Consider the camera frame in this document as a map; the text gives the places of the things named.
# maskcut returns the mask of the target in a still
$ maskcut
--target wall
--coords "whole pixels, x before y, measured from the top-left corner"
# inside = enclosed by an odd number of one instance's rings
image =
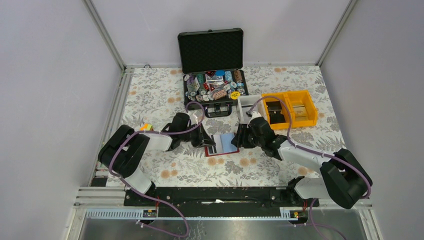
[[[322,66],[385,240],[424,235],[424,2],[362,0]]]
[[[127,64],[180,65],[177,35],[242,28],[245,64],[315,63],[349,0],[94,0]]]
[[[82,1],[0,1],[0,239],[57,240],[120,70]]]

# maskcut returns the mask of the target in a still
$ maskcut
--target blue poker chip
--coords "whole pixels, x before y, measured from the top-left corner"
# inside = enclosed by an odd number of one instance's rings
[[[221,76],[225,75],[225,72],[223,70],[218,70],[218,71],[215,72],[215,75],[218,76],[218,77],[221,77]]]

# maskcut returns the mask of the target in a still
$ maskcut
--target yellow poker chip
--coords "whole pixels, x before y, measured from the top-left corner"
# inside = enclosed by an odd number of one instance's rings
[[[233,100],[237,100],[240,97],[240,92],[234,91],[234,92],[231,93],[231,95],[229,97]]]

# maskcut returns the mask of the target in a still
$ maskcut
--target metal beam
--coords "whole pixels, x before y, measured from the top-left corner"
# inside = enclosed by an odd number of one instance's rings
[[[102,22],[102,19],[99,16],[99,13],[96,10],[96,7],[93,4],[92,0],[82,0],[85,7],[87,8],[88,13],[90,14],[95,26],[98,29],[98,32],[100,33],[101,37],[104,40],[104,43],[106,44],[107,48],[109,49],[110,53],[113,56],[113,59],[115,59],[116,64],[118,64],[119,68],[123,71],[125,69],[125,63],[121,58],[121,55],[119,54],[114,42],[111,39],[111,36],[109,35],[108,31],[106,30],[105,25]]]
[[[327,42],[327,45],[325,45],[324,51],[321,53],[321,56],[319,56],[318,61],[315,65],[321,67],[323,65],[324,60],[326,59],[329,51],[333,47],[334,42],[336,41],[337,37],[339,36],[340,31],[345,26],[346,21],[348,20],[349,16],[352,13],[352,10],[354,9],[355,5],[357,4],[359,0],[350,0],[347,4],[346,9],[344,10],[343,14],[341,15],[340,20],[338,21],[337,26],[335,27],[334,31],[331,34],[330,39]]]

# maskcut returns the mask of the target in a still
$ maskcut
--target table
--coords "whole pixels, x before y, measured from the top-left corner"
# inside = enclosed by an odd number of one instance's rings
[[[299,143],[335,152],[344,140],[318,66],[244,67],[251,95],[308,90],[318,111],[316,126],[294,128],[291,137]],[[145,123],[161,130],[174,115],[184,110],[181,68],[136,68],[122,116],[122,124],[138,130]],[[236,107],[227,117],[205,118],[209,135],[235,133],[239,120]],[[275,131],[286,135],[286,130]],[[256,147],[239,153],[206,157],[204,148],[182,143],[169,152],[145,152],[139,167],[159,187],[246,187],[285,186],[297,176],[318,173],[290,161],[266,156]],[[109,175],[107,187],[124,186]]]

